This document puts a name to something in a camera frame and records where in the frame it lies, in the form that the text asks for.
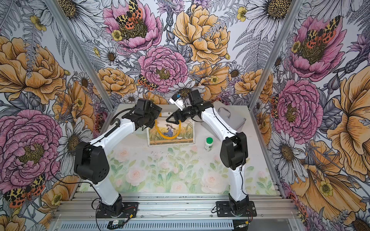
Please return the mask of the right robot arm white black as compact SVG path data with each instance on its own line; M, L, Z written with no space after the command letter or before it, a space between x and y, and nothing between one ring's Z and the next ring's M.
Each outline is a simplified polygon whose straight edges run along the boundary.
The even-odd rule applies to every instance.
M166 121L180 124L188 118L198 116L206 123L222 142L220 159L228 168L229 175L229 206L231 213L240 216L247 211L250 205L249 195L244 187L244 170L248 157L247 137L243 132L237 132L229 126L217 113L213 103L204 101L198 90L190 92L190 106L186 106L180 94L174 94L170 103L178 107Z

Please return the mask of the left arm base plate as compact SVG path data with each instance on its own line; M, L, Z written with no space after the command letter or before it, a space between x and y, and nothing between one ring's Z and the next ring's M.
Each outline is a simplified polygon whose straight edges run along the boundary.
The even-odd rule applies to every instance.
M98 207L97 218L135 218L138 202L121 202L112 206L101 203Z

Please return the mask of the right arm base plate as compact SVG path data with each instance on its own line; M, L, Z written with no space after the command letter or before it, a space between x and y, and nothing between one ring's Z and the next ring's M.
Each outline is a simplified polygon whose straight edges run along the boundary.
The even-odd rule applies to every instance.
M256 206L253 201L236 203L232 205L229 201L216 202L216 214L218 217L250 217L257 216Z

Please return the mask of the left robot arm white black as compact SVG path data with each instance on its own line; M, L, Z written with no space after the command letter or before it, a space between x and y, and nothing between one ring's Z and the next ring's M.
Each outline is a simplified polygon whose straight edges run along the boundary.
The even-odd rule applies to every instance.
M150 100L139 99L132 108L118 112L112 128L90 142L80 142L75 150L74 172L93 187L100 199L99 218L120 217L124 211L122 196L113 187L108 174L107 155L126 136L139 128L153 128L162 108Z

